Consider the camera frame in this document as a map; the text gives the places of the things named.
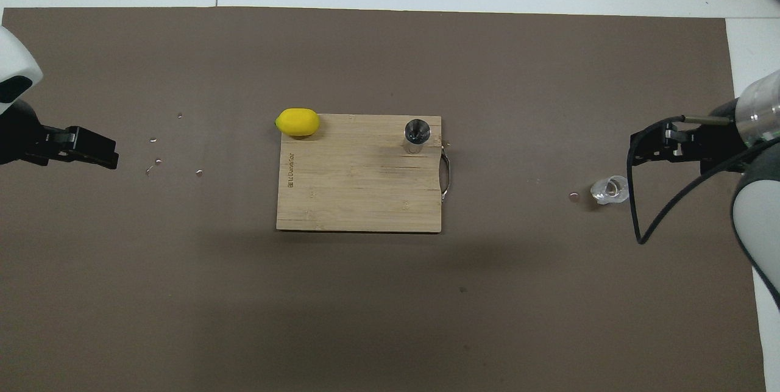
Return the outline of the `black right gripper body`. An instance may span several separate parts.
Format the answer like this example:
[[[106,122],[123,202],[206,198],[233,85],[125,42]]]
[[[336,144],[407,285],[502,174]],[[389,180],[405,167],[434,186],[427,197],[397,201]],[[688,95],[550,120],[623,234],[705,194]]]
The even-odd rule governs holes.
[[[707,122],[698,128],[701,147],[700,173],[709,173],[716,167],[747,150],[736,126],[735,109],[715,109]]]

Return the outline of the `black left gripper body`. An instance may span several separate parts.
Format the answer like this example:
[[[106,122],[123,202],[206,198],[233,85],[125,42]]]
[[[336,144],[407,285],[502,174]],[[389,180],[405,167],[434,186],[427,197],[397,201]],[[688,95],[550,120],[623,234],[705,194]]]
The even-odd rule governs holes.
[[[46,166],[68,141],[65,130],[44,126],[28,103],[18,99],[1,116],[1,164],[24,161]]]

